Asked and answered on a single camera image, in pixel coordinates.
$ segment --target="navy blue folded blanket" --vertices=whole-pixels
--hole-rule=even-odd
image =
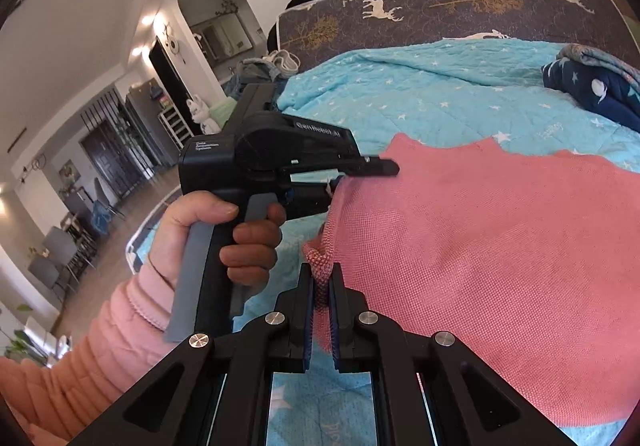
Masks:
[[[640,132],[640,95],[628,74],[563,55],[542,67],[545,87],[568,92],[584,109]]]

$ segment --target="white plush toy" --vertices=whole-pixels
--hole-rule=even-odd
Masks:
[[[220,131],[220,127],[216,121],[211,119],[209,115],[207,103],[201,100],[196,94],[193,95],[192,100],[187,100],[187,106],[191,112],[191,119],[193,119],[193,122],[200,124],[203,134],[212,135]]]

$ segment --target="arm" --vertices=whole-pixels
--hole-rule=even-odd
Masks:
[[[35,446],[71,440],[171,351],[174,344],[164,343],[162,334],[189,227],[197,220],[220,224],[237,214],[236,206],[206,192],[181,197],[162,217],[140,273],[117,286],[72,352],[51,369],[0,359],[0,393]],[[274,204],[268,220],[236,227],[239,245],[220,251],[232,280],[267,282],[284,218]]]

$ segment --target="human hand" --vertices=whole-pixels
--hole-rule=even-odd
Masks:
[[[180,197],[165,211],[160,221],[148,261],[175,288],[184,246],[190,226],[198,222],[223,224],[238,215],[238,207],[220,200],[206,191],[196,191]],[[234,229],[236,245],[220,249],[220,260],[228,267],[233,282],[263,286],[278,255],[275,248],[282,240],[280,226],[286,213],[280,204],[270,204],[266,220],[243,222]]]

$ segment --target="blue bedspread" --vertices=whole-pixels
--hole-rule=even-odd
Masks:
[[[362,153],[383,151],[398,132],[435,147],[495,137],[509,152],[569,149],[640,171],[639,134],[543,87],[540,67],[561,47],[516,39],[443,40],[350,52],[292,78],[278,106],[350,128]],[[316,234],[321,221],[315,216],[284,225],[270,284],[248,301],[236,329],[272,310],[277,293],[296,285],[300,243]],[[273,386],[270,446],[376,444],[368,376],[338,375],[331,358],[315,350],[306,376],[279,374]],[[621,427],[566,432],[580,446],[604,446]]]

